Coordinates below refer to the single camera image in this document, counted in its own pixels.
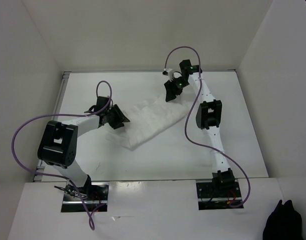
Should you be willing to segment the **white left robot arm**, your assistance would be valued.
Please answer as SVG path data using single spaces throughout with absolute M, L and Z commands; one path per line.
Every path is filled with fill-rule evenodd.
M 124 127 L 130 120 L 117 104 L 109 103 L 109 98 L 97 97 L 96 104 L 85 112 L 86 117 L 77 117 L 68 121 L 47 123 L 37 156 L 47 165 L 57 169 L 68 184 L 62 190 L 72 197 L 88 200 L 98 196 L 101 188 L 91 183 L 76 161 L 77 139 L 83 134 L 109 124 L 114 130 Z

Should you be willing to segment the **white pleated skirt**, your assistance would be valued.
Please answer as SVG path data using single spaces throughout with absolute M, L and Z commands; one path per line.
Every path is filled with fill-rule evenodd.
M 161 95 L 146 99 L 122 112 L 130 122 L 119 129 L 108 129 L 105 138 L 132 151 L 185 117 L 188 106 L 181 100 L 166 102 Z

